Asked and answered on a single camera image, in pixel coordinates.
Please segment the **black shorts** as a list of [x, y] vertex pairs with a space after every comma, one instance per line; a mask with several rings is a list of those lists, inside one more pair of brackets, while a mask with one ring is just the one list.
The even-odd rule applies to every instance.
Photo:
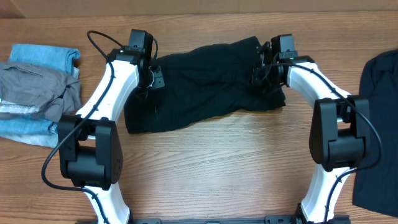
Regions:
[[215, 44], [158, 58], [165, 85], [136, 88], [124, 105], [128, 133], [159, 133], [184, 128], [237, 110], [269, 111], [285, 106], [280, 88], [258, 93], [249, 84], [261, 61], [257, 37]]

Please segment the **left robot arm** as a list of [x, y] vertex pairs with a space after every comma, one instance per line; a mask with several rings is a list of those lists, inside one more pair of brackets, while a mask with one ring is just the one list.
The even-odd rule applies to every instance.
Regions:
[[71, 180], [71, 191], [89, 198], [98, 223], [133, 222], [118, 183], [123, 152], [116, 124], [132, 91], [155, 86], [159, 76], [151, 67], [155, 47], [151, 34], [133, 29], [127, 45], [119, 44], [104, 56], [104, 75], [86, 104], [58, 122], [55, 151], [61, 174]]

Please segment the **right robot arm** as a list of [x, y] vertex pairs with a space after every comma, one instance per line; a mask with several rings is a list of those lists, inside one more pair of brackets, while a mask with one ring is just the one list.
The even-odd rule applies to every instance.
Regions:
[[368, 100], [342, 90], [322, 74], [309, 56], [300, 56], [291, 34], [278, 35], [257, 48], [250, 84], [269, 95], [287, 86], [313, 109], [309, 150], [315, 170], [304, 199], [293, 215], [268, 215], [266, 223], [350, 223], [335, 205], [347, 178], [370, 147], [373, 127]]

